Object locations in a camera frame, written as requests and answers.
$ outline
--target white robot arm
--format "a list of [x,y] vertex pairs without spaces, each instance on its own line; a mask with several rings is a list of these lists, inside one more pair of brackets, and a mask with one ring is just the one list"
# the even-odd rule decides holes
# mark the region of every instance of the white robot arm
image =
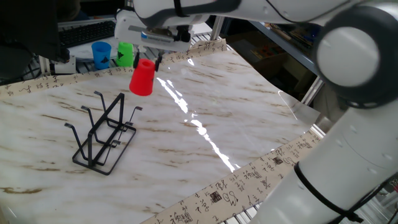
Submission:
[[[163,49],[174,44],[174,49],[184,50],[189,41],[181,38],[179,27],[203,22],[210,14],[324,26],[313,60],[322,80],[351,108],[265,199],[252,223],[335,223],[398,171],[398,4],[358,3],[134,0],[135,12],[118,15],[116,37]],[[134,17],[143,27],[139,39],[129,39],[130,34],[121,31],[134,30],[128,28]],[[166,29],[171,31],[164,37]],[[358,221],[352,213],[343,215]]]

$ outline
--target black wire rack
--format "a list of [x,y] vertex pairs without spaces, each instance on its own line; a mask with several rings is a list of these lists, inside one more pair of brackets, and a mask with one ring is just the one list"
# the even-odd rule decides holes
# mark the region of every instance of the black wire rack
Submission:
[[[76,129],[73,125],[65,123],[65,126],[68,128],[71,128],[73,131],[73,134],[75,135],[76,138],[76,142],[78,144],[79,149],[77,150],[77,152],[73,155],[72,157],[72,161],[76,164],[79,164],[83,167],[89,168],[93,171],[99,172],[100,174],[104,174],[104,175],[110,175],[113,171],[113,169],[115,168],[116,164],[118,163],[118,161],[120,160],[121,156],[123,155],[124,151],[126,150],[126,148],[129,146],[131,140],[133,139],[134,135],[136,134],[137,129],[132,127],[132,117],[134,115],[134,112],[136,110],[141,111],[142,108],[139,106],[136,106],[131,114],[130,120],[126,121],[125,123],[123,123],[123,110],[124,110],[124,94],[120,93],[118,95],[118,97],[116,97],[116,99],[112,102],[112,104],[106,108],[105,106],[105,101],[104,101],[104,96],[98,92],[95,91],[94,94],[99,95],[101,97],[101,101],[102,101],[102,105],[103,105],[103,109],[104,109],[104,113],[103,115],[100,117],[99,120],[97,120],[96,123],[94,123],[93,120],[93,116],[91,114],[91,110],[86,107],[86,106],[81,106],[81,108],[83,110],[86,110],[88,112],[88,115],[90,116],[90,122],[91,122],[91,130],[88,132],[88,136],[87,139],[83,142],[83,144],[80,143],[79,137],[77,135]],[[117,105],[117,103],[120,102],[120,109],[119,109],[119,121],[116,121],[114,119],[111,119],[108,117],[108,115],[110,114],[110,112],[113,110],[113,108]],[[104,141],[100,141],[98,139],[97,136],[97,130],[98,128],[106,121],[106,124],[110,127],[113,128],[113,132],[112,134],[109,136],[108,140],[106,140],[106,142]],[[120,137],[122,136],[122,133],[126,133],[127,131],[132,132],[130,139],[128,140],[126,146],[124,147],[124,149],[120,152],[119,157],[116,159],[115,163],[112,165],[112,168],[109,171],[104,171],[103,169],[100,169],[100,167],[103,167],[106,163],[106,160],[108,159],[109,153],[111,152],[112,148],[115,148],[117,145],[120,145]],[[120,135],[118,137],[118,139],[114,139],[115,135],[120,132]],[[102,145],[101,149],[99,150],[99,152],[97,153],[97,155],[93,155],[93,136],[94,139],[97,143],[100,143]],[[87,155],[84,153],[83,148],[87,146]],[[101,156],[104,154],[104,152],[108,149],[108,152],[106,154],[105,160],[104,162],[100,162],[99,159],[101,158]],[[77,155],[81,154],[82,158],[87,161],[87,163],[84,162],[80,162],[78,161],[78,159],[76,158]]]

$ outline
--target red object on table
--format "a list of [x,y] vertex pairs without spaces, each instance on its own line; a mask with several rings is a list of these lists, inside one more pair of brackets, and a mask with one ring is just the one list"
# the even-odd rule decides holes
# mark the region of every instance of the red object on table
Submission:
[[155,77],[155,63],[148,59],[140,59],[130,82],[130,91],[139,96],[152,93]]

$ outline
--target keyboard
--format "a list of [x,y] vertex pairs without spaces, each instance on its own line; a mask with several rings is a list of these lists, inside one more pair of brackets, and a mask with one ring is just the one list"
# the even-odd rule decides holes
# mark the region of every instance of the keyboard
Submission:
[[106,21],[61,31],[58,33],[60,45],[69,48],[113,37],[115,26],[114,22]]

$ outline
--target table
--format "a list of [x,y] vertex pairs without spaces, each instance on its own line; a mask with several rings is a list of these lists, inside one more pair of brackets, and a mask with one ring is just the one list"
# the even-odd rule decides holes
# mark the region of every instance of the table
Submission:
[[[233,51],[161,66],[148,97],[129,92],[130,78],[127,72],[0,101],[0,203],[30,222],[140,223],[293,140],[319,115]],[[127,116],[143,107],[110,176],[72,162],[76,142],[63,126],[75,125],[83,139],[91,124],[80,106],[95,119],[102,110],[95,90],[107,106],[124,93]]]

